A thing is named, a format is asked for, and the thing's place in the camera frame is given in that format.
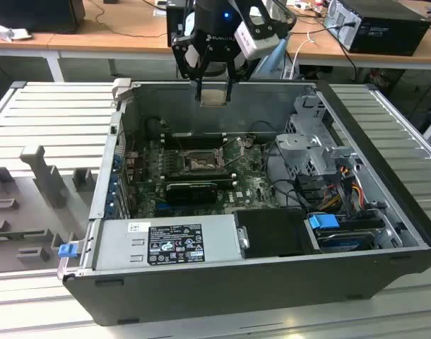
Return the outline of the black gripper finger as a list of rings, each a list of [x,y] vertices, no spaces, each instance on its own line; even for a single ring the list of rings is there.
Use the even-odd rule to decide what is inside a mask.
[[[181,76],[196,83],[195,100],[200,102],[202,79],[206,70],[206,43],[203,33],[193,32],[190,36],[176,38],[172,43],[172,51]],[[194,66],[187,61],[187,52],[196,57]]]
[[[249,62],[244,60],[240,67],[236,67],[235,60],[229,60],[227,61],[227,71],[228,71],[228,82],[226,87],[226,95],[225,95],[225,101],[229,102],[231,101],[231,93],[232,93],[232,87],[235,83],[239,83],[242,81],[246,81],[248,77],[248,71],[249,71]]]

